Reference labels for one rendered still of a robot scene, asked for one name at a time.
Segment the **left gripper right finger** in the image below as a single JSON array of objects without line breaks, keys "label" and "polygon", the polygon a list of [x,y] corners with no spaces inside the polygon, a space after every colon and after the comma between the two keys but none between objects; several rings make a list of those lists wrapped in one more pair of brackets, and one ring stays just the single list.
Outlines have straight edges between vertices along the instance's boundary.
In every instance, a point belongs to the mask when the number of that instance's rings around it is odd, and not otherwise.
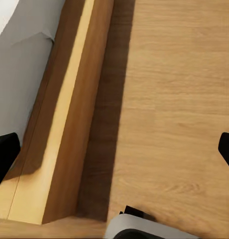
[{"label": "left gripper right finger", "polygon": [[218,150],[229,165],[229,133],[223,132],[219,141]]}]

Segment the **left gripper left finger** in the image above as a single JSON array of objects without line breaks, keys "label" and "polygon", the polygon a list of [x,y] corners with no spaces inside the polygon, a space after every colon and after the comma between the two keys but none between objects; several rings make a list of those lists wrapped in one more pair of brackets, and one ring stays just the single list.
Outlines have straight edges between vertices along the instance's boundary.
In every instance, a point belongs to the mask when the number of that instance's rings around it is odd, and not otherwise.
[{"label": "left gripper left finger", "polygon": [[8,173],[19,152],[20,143],[15,132],[0,136],[0,183]]}]

